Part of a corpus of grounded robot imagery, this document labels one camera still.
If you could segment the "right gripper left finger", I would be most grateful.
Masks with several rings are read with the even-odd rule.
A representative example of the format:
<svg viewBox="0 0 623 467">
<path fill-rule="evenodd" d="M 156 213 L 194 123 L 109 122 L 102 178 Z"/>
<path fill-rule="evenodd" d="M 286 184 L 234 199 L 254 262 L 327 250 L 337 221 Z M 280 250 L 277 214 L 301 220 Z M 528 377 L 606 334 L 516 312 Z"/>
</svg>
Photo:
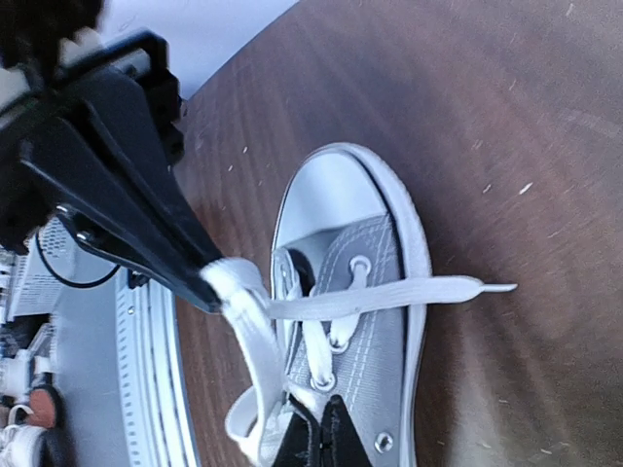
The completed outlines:
<svg viewBox="0 0 623 467">
<path fill-rule="evenodd" d="M 320 428 L 314 417 L 293 415 L 278 449 L 274 467 L 320 467 Z"/>
</svg>

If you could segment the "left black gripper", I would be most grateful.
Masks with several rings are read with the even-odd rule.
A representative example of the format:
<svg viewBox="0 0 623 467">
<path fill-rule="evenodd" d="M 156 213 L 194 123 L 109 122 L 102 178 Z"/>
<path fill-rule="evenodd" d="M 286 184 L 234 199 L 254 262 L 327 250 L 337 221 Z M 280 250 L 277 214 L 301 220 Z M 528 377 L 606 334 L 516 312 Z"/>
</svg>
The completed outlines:
<svg viewBox="0 0 623 467">
<path fill-rule="evenodd" d="M 26 252 L 56 216 L 87 249 L 215 312 L 200 271 L 222 255 L 171 172 L 184 141 L 166 42 L 99 46 L 102 8 L 1 5 L 1 244 Z"/>
</svg>

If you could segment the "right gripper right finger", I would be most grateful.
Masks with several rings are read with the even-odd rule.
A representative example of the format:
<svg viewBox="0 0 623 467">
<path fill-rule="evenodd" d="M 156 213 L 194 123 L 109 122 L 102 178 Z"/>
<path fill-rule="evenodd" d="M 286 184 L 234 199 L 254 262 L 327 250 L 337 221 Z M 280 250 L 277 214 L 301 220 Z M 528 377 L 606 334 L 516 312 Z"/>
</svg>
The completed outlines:
<svg viewBox="0 0 623 467">
<path fill-rule="evenodd" d="M 321 421 L 321 466 L 371 467 L 346 404 L 341 396 L 332 396 Z"/>
</svg>

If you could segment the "white shoelace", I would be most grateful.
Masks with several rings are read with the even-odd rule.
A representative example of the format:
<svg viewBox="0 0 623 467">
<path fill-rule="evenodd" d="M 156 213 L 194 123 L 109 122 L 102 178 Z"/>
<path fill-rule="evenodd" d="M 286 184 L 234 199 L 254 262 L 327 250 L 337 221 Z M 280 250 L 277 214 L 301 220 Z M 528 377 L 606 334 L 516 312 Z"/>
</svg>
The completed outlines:
<svg viewBox="0 0 623 467">
<path fill-rule="evenodd" d="M 255 466 L 269 466 L 276 458 L 276 429 L 284 420 L 285 399 L 293 397 L 312 413 L 324 408 L 338 380 L 332 358 L 346 348 L 344 341 L 328 337 L 322 327 L 329 321 L 351 327 L 362 314 L 408 305 L 457 304 L 483 293 L 506 293 L 514 284 L 487 284 L 464 275 L 416 277 L 370 286 L 369 262 L 359 256 L 351 263 L 353 281 L 343 291 L 303 297 L 294 286 L 283 300 L 268 296 L 256 266 L 242 258 L 224 259 L 202 270 L 214 288 L 222 311 L 235 331 L 252 379 L 251 387 L 230 409 L 228 436 Z M 311 358 L 311 381 L 302 386 L 290 381 L 284 348 L 277 341 L 277 320 L 300 322 Z"/>
</svg>

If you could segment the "grey canvas sneaker red sole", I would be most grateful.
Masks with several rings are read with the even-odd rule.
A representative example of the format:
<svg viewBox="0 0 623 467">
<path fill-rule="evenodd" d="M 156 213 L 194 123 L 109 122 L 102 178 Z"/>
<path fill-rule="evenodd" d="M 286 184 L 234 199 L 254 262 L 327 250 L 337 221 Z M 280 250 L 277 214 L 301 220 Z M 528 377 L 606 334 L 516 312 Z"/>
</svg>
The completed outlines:
<svg viewBox="0 0 623 467">
<path fill-rule="evenodd" d="M 425 335 L 425 233 L 396 173 L 371 150 L 319 148 L 277 216 L 272 293 L 294 427 L 319 466 L 413 466 Z"/>
</svg>

